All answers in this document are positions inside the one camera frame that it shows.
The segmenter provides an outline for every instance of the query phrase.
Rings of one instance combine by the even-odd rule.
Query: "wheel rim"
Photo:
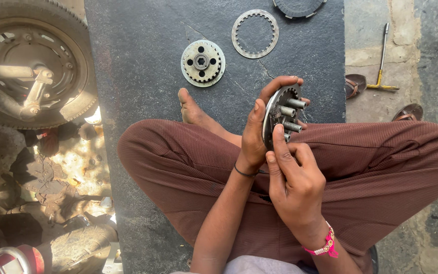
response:
[[[61,108],[76,98],[87,81],[87,65],[80,48],[59,29],[38,20],[0,20],[0,65],[46,66],[53,84],[43,91],[43,111]],[[0,79],[0,89],[23,102],[34,80]]]

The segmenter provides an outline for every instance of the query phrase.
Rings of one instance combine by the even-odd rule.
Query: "brown pants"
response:
[[[291,142],[312,148],[327,179],[322,214],[365,273],[368,248],[438,197],[437,124],[309,124]],[[202,127],[164,120],[137,122],[118,143],[131,177],[191,245],[239,152]],[[268,185],[258,174],[229,259],[311,261],[269,202]]]

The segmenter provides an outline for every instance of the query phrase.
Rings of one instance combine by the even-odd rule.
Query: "leather sandal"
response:
[[[421,121],[423,117],[423,109],[419,104],[409,104],[404,106],[397,115],[393,117],[393,122],[395,121]]]
[[[366,90],[366,77],[361,74],[348,74],[345,76],[345,98],[349,99]]]

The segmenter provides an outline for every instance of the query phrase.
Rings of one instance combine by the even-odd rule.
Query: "person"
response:
[[[296,82],[263,88],[242,136],[184,88],[184,122],[143,120],[121,136],[123,166],[194,247],[191,272],[372,273],[368,249],[438,197],[438,124],[303,124],[289,143],[279,124],[267,151],[265,104]]]

